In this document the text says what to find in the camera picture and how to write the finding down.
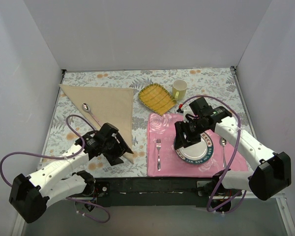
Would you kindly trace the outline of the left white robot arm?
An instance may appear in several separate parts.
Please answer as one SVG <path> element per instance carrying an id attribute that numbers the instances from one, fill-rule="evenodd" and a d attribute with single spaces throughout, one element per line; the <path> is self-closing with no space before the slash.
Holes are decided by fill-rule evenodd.
<path id="1" fill-rule="evenodd" d="M 104 155 L 111 165 L 121 164 L 121 156 L 132 152 L 118 129 L 105 123 L 100 130 L 90 131 L 77 139 L 59 160 L 28 176 L 16 176 L 9 202 L 27 223 L 33 223 L 58 201 L 76 194 L 88 197 L 95 193 L 93 175 L 86 171 L 75 172 L 76 168 L 100 155 Z"/>

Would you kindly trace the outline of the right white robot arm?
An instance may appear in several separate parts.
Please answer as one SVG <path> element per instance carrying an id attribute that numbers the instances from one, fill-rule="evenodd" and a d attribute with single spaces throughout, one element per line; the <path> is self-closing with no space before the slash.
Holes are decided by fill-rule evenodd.
<path id="1" fill-rule="evenodd" d="M 204 186 L 208 191 L 224 195 L 230 189 L 252 192 L 260 200 L 267 200 L 291 185 L 291 159 L 285 153 L 267 148 L 247 131 L 239 128 L 239 121 L 222 106 L 191 108 L 184 112 L 184 120 L 175 123 L 174 148 L 191 147 L 201 141 L 201 135 L 211 130 L 226 139 L 249 163 L 251 171 L 226 169 L 214 174 Z"/>

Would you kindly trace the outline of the pink handled spoon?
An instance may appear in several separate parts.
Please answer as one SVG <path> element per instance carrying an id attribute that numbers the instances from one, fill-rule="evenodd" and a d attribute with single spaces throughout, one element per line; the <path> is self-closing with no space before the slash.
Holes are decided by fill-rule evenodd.
<path id="1" fill-rule="evenodd" d="M 91 108 L 90 106 L 87 104 L 87 103 L 83 103 L 82 104 L 82 109 L 84 112 L 88 113 L 94 120 L 95 122 L 101 127 L 101 123 L 100 121 L 98 120 L 98 118 L 93 114 L 93 112 L 91 111 Z"/>

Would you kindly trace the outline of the beige cloth napkin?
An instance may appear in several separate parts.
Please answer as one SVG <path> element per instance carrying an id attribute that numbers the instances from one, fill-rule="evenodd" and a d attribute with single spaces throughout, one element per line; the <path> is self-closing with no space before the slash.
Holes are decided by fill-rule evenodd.
<path id="1" fill-rule="evenodd" d="M 115 126 L 132 149 L 133 89 L 66 85 L 60 85 L 60 87 L 96 130 L 100 130 L 101 127 L 88 113 L 83 111 L 83 103 L 90 106 L 91 111 L 98 118 L 101 125 L 110 123 Z M 132 154 L 125 153 L 123 156 L 133 162 Z"/>

